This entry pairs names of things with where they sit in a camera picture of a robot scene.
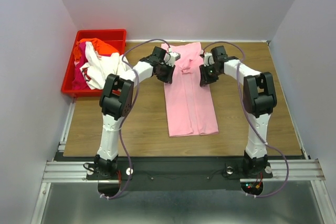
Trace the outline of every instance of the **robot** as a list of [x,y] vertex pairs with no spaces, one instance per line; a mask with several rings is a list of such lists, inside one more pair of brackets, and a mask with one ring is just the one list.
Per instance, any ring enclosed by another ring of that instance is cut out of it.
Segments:
[[[142,58],[133,68],[138,73],[139,83],[147,78],[156,76],[160,81],[171,84],[175,62],[180,54],[154,47],[153,52]],[[200,85],[216,82],[224,74],[237,80],[238,58],[229,57],[224,46],[214,47],[211,52],[201,52],[203,64],[199,67],[201,74]],[[102,108],[103,130],[101,143],[94,163],[86,163],[87,178],[102,179],[112,177],[118,170],[118,133],[123,119],[130,113],[133,89],[137,78],[132,69],[121,76],[110,74],[103,89],[99,105]],[[239,80],[243,84],[243,104],[248,118],[257,133],[266,140],[267,125],[273,108],[277,105],[277,97],[272,74],[259,72],[243,63],[239,66]],[[237,178],[251,177],[270,168],[266,146],[249,125],[247,146],[241,159],[241,171]],[[128,168],[132,176],[133,168]]]

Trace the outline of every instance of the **plastic container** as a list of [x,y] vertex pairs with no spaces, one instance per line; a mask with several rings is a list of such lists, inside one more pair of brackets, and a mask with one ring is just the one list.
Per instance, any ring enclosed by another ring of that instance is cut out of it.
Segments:
[[[77,32],[76,39],[74,42],[74,47],[76,42],[85,38],[98,38],[112,46],[114,46],[120,54],[123,54],[125,51],[125,41],[126,41],[126,30],[117,29],[117,30],[81,30]],[[65,72],[63,84],[61,91],[64,94],[67,94],[71,97],[99,97],[102,93],[102,90],[92,89],[92,90],[73,90],[72,81],[75,78],[75,64],[74,64],[74,55],[71,55]]]

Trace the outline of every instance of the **wall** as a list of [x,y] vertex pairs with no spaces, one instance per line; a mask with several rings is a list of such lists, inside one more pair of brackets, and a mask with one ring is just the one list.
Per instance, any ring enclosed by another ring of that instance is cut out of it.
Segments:
[[294,0],[63,0],[76,26],[128,39],[272,39]]
[[318,158],[336,207],[336,0],[295,0],[270,50],[308,154]]
[[30,223],[69,99],[76,28],[61,0],[0,0],[0,222]]

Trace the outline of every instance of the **white baseboard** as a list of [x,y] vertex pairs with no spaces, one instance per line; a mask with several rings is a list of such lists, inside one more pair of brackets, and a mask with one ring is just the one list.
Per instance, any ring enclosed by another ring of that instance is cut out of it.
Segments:
[[[191,40],[184,40],[184,39],[165,39],[167,42],[215,42],[218,40],[197,40],[197,39],[191,39]],[[135,42],[135,43],[141,43],[145,42],[147,39],[127,39],[126,42]],[[234,39],[226,39],[224,41],[227,42],[245,42],[245,43],[254,43],[254,42],[266,42],[266,40],[234,40]]]

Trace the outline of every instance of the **pink garment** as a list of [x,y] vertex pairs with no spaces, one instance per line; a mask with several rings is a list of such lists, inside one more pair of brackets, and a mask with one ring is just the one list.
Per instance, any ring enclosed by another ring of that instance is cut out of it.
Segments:
[[86,59],[85,56],[85,47],[86,47],[86,43],[82,42],[79,44],[79,49],[81,51],[81,57],[79,62],[77,63],[77,65],[75,66],[75,78],[72,81],[72,89],[73,90],[90,90],[89,86],[87,85],[81,71],[80,68],[81,66],[83,66],[86,62],[88,62],[88,60]]
[[201,43],[172,46],[181,54],[175,63],[173,83],[164,84],[169,136],[218,133],[218,125],[209,85],[200,87]]

